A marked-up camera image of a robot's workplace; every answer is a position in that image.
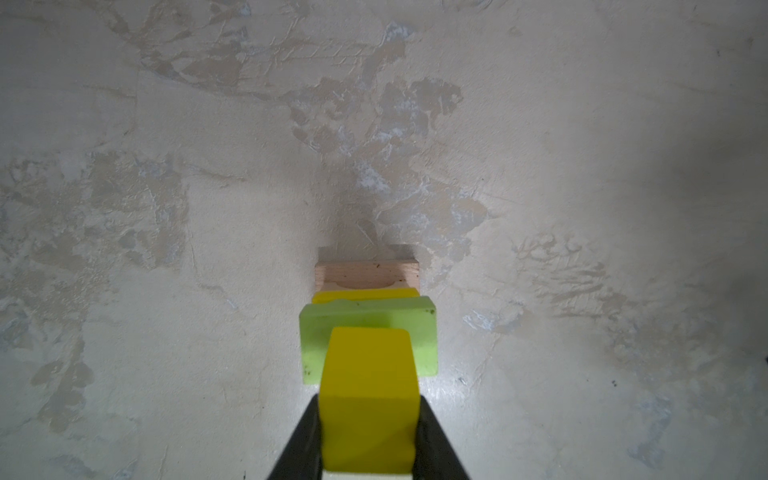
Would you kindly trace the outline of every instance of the light green rectangular plate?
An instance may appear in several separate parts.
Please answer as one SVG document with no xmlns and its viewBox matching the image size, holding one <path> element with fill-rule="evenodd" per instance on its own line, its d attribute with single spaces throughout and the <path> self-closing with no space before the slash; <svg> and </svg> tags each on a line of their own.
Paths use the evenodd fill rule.
<svg viewBox="0 0 768 480">
<path fill-rule="evenodd" d="M 304 383 L 320 383 L 331 330 L 337 326 L 370 326 L 407 330 L 416 374 L 437 375 L 437 314 L 428 296 L 385 300 L 334 300 L 311 303 L 299 314 Z"/>
</svg>

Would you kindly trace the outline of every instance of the wood grain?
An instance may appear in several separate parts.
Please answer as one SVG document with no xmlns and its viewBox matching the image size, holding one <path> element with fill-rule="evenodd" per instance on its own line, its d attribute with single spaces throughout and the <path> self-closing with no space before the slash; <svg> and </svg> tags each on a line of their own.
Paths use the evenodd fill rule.
<svg viewBox="0 0 768 480">
<path fill-rule="evenodd" d="M 395 282 L 419 289 L 419 262 L 376 260 L 365 262 L 320 262 L 315 265 L 315 291 L 326 283 L 342 288 L 385 288 Z"/>
</svg>

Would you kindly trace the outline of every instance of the rectangular green block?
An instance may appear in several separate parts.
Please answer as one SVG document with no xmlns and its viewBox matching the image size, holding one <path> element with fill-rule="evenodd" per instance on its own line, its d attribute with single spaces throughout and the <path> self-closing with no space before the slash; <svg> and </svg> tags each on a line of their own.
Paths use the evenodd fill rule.
<svg viewBox="0 0 768 480">
<path fill-rule="evenodd" d="M 334 300 L 311 303 L 299 314 L 304 383 L 320 383 L 331 330 L 337 326 L 369 326 L 407 330 L 416 374 L 437 375 L 437 313 L 428 296 L 384 300 Z"/>
</svg>

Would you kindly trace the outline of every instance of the wrinkled surface texture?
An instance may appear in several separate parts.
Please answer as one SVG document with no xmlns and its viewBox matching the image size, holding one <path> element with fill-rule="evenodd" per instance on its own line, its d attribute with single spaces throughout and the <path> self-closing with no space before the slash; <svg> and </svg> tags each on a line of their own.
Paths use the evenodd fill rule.
<svg viewBox="0 0 768 480">
<path fill-rule="evenodd" d="M 409 253 L 474 478 L 765 478 L 766 25 L 3 2 L 0 478 L 263 478 L 314 263 Z"/>
</svg>

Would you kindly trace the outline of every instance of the yellow block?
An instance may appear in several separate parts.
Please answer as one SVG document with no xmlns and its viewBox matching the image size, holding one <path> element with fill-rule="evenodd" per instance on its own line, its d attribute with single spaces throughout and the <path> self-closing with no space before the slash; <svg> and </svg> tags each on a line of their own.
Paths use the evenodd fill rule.
<svg viewBox="0 0 768 480">
<path fill-rule="evenodd" d="M 318 400 L 326 470 L 411 472 L 419 381 L 408 332 L 333 329 Z"/>
<path fill-rule="evenodd" d="M 370 288 L 359 290 L 324 290 L 315 293 L 312 303 L 328 303 L 340 298 L 347 300 L 381 300 L 419 296 L 415 288 Z"/>
</svg>

